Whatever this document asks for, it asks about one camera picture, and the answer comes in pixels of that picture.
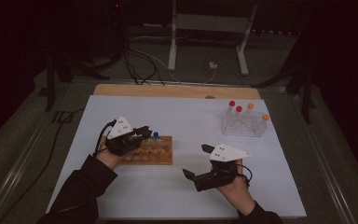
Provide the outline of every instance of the black sleeve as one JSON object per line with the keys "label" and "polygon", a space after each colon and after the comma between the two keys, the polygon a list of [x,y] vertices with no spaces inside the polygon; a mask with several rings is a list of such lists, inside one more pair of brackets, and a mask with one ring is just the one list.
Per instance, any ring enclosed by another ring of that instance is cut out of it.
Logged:
{"label": "black sleeve", "polygon": [[281,218],[276,213],[264,211],[257,202],[248,216],[244,216],[240,211],[237,212],[244,224],[282,224]]}
{"label": "black sleeve", "polygon": [[49,213],[37,223],[95,223],[99,216],[96,198],[116,177],[101,161],[88,156],[80,170],[66,179]]}

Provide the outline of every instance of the orange cap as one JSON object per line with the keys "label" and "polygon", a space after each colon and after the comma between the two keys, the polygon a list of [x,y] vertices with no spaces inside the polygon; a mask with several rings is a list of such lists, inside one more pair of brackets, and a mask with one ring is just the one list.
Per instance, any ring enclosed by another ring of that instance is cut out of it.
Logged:
{"label": "orange cap", "polygon": [[268,114],[263,115],[263,120],[269,120],[269,115]]}

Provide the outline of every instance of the white table surface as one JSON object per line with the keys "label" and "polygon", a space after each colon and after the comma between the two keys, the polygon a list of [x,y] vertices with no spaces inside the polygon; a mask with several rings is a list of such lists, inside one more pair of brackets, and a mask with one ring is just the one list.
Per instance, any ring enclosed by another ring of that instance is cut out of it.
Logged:
{"label": "white table surface", "polygon": [[[242,107],[253,103],[255,110],[268,113],[263,100],[235,101]],[[100,218],[237,218],[236,210],[217,189],[197,192],[182,172],[183,168],[196,175],[209,172],[209,154],[201,145],[218,143],[252,154],[244,159],[254,175],[250,191],[265,210],[281,217],[304,217],[304,206],[272,124],[274,118],[262,137],[222,135],[227,105],[226,99],[91,96],[48,209],[66,178],[93,152],[103,126],[124,116],[134,128],[147,125],[159,135],[172,136],[173,165],[118,166],[118,178],[98,199]]]}

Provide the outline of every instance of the test tube rack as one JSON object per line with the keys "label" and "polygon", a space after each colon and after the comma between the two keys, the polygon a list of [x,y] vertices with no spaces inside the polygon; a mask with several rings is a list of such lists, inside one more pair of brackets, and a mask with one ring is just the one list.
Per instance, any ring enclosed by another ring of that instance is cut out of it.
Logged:
{"label": "test tube rack", "polygon": [[223,117],[222,133],[225,135],[261,137],[267,128],[267,126],[263,127],[260,122],[263,115],[260,111],[251,111],[248,116],[235,116],[226,110]]}
{"label": "test tube rack", "polygon": [[160,136],[156,143],[153,137],[145,139],[141,146],[124,156],[122,164],[172,165],[172,136]]}

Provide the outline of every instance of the wooden test tube rack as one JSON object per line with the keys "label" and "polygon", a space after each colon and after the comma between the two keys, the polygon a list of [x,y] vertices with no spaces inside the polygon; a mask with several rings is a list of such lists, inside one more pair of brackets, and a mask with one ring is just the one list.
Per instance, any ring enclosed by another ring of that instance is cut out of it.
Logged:
{"label": "wooden test tube rack", "polygon": [[123,157],[122,164],[172,165],[172,137],[160,136],[161,140],[155,144],[144,140],[141,146]]}

